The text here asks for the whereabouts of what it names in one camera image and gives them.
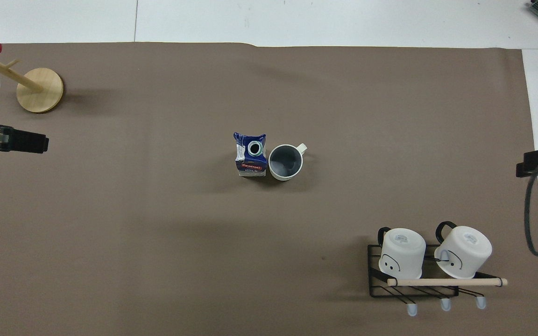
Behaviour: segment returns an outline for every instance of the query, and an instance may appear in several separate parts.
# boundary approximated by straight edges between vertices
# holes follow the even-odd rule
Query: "blue and white package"
[[[240,176],[265,176],[265,134],[247,136],[234,132],[235,166]]]

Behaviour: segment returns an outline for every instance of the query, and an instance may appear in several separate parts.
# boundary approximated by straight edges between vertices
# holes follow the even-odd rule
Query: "smiley face mug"
[[[445,226],[451,227],[452,231],[444,239],[441,231]],[[457,226],[448,221],[437,226],[435,238],[441,244],[434,254],[434,257],[439,259],[438,266],[457,279],[472,279],[493,251],[491,242],[484,234],[471,227]]]
[[[381,272],[397,279],[418,279],[423,275],[427,244],[420,234],[407,228],[382,227],[377,240],[382,247]]]

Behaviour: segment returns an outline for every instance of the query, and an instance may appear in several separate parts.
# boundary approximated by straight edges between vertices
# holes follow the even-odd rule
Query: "wooden pole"
[[[387,279],[387,286],[506,286],[504,278],[491,279]]]
[[[12,69],[10,69],[9,67],[12,66],[13,64],[16,64],[17,61],[12,61],[10,62],[10,64],[6,65],[6,64],[3,64],[0,62],[0,74],[6,76],[6,77],[9,77],[10,79],[12,79],[13,81],[17,82],[17,83],[20,83],[21,85],[24,85],[25,87],[28,87],[30,90],[36,92],[36,93],[39,93],[41,91],[43,91],[43,86],[41,85],[38,85],[37,83],[35,83],[34,81],[31,81],[30,79],[24,77],[23,75],[21,74],[18,74],[17,72],[13,71]]]

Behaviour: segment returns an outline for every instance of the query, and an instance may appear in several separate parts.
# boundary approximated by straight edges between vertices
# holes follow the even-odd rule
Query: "white tile floor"
[[[538,148],[538,18],[527,0],[0,0],[0,42],[244,42],[523,49]]]

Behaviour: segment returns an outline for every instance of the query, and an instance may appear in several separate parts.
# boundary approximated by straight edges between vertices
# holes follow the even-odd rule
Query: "mug holder stand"
[[[427,274],[440,273],[443,276],[447,276],[439,270],[436,259],[431,257],[438,246],[439,244],[427,245],[425,249],[425,261],[423,262],[423,275],[425,271],[428,271]],[[475,298],[477,308],[484,309],[487,306],[485,295],[480,292],[461,288],[457,283],[461,282],[466,286],[496,287],[502,287],[508,283],[506,279],[481,272],[476,272],[472,279],[462,280],[445,277],[420,278],[416,279],[417,281],[398,280],[379,270],[378,262],[380,257],[381,247],[379,245],[367,246],[369,295],[372,298],[397,298],[406,304],[406,311],[410,316],[415,316],[418,312],[417,303],[413,298],[437,298],[440,300],[442,310],[448,311],[451,309],[451,298],[465,294]],[[414,285],[405,285],[405,282],[414,282]]]

